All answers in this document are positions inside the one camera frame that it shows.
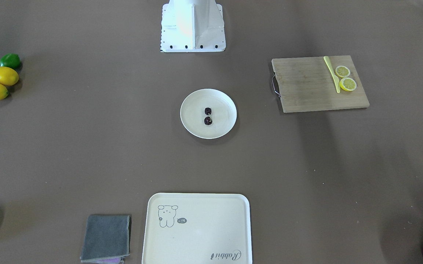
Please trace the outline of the cream rectangular tray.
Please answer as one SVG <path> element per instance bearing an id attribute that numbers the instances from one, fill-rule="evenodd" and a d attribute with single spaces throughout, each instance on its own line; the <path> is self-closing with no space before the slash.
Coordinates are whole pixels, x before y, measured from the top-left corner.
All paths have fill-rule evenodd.
<path id="1" fill-rule="evenodd" d="M 157 193 L 147 204 L 143 264 L 251 264 L 242 194 Z"/>

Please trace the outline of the white round plate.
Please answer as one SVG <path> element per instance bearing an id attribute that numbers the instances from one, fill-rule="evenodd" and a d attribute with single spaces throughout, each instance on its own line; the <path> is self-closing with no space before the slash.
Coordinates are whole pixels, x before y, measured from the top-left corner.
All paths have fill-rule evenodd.
<path id="1" fill-rule="evenodd" d="M 216 139 L 230 132 L 237 121 L 233 100 L 216 89 L 200 89 L 188 95 L 180 107 L 185 129 L 202 139 Z"/>

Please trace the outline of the wooden cutting board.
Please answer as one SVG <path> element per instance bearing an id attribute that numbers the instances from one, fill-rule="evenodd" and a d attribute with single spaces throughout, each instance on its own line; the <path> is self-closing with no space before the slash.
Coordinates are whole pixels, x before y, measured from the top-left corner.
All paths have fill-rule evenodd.
<path id="1" fill-rule="evenodd" d="M 359 74 L 350 55 L 329 57 L 332 67 L 346 66 L 357 88 L 336 92 L 329 68 L 322 56 L 274 58 L 272 85 L 284 113 L 348 110 L 370 106 Z"/>

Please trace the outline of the yellow green plastic knife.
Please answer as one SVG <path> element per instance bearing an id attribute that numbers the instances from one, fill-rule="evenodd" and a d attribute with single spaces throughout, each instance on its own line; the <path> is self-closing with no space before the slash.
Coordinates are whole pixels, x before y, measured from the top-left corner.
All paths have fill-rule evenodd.
<path id="1" fill-rule="evenodd" d="M 339 77 L 335 74 L 334 68 L 331 63 L 331 59 L 329 58 L 329 56 L 323 56 L 323 59 L 333 79 L 336 92 L 339 94 L 340 93 Z"/>

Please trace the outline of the lemon slice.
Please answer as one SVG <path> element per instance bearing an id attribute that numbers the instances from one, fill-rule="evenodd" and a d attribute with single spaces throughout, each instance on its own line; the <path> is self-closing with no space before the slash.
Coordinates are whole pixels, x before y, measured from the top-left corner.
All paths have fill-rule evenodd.
<path id="1" fill-rule="evenodd" d="M 354 91 L 357 88 L 357 82 L 350 77 L 344 77 L 340 80 L 339 86 L 345 91 Z"/>
<path id="2" fill-rule="evenodd" d="M 344 78 L 344 77 L 350 77 L 351 75 L 351 71 L 349 68 L 347 68 L 344 65 L 339 65 L 335 68 L 334 70 L 335 75 L 337 75 L 339 78 Z"/>

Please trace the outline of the grey folded cloth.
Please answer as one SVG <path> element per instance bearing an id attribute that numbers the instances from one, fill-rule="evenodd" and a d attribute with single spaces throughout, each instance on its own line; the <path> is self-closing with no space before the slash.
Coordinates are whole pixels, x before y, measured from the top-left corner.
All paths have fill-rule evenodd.
<path id="1" fill-rule="evenodd" d="M 130 254 L 129 214 L 91 214 L 87 217 L 81 263 L 123 264 Z"/>

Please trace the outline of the yellow lemon near lime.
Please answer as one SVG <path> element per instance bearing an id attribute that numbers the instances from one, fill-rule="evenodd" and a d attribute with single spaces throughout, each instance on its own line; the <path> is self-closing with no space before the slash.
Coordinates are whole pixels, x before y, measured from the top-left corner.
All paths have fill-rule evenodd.
<path id="1" fill-rule="evenodd" d="M 5 66 L 0 66 L 0 84 L 4 86 L 13 86 L 19 81 L 18 73 L 10 68 Z"/>

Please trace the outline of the green lime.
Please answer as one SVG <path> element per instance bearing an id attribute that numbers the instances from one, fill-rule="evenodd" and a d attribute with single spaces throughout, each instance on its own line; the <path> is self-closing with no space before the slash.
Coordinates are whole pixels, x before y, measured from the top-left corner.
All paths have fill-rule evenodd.
<path id="1" fill-rule="evenodd" d="M 8 53 L 0 58 L 0 67 L 10 67 L 11 69 L 18 69 L 21 65 L 21 59 L 18 54 Z"/>

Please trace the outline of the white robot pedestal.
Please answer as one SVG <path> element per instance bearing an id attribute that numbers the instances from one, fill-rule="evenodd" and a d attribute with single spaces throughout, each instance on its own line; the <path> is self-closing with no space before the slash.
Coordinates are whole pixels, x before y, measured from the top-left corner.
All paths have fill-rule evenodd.
<path id="1" fill-rule="evenodd" d="M 222 5 L 214 0 L 170 0 L 162 6 L 161 52 L 223 52 Z"/>

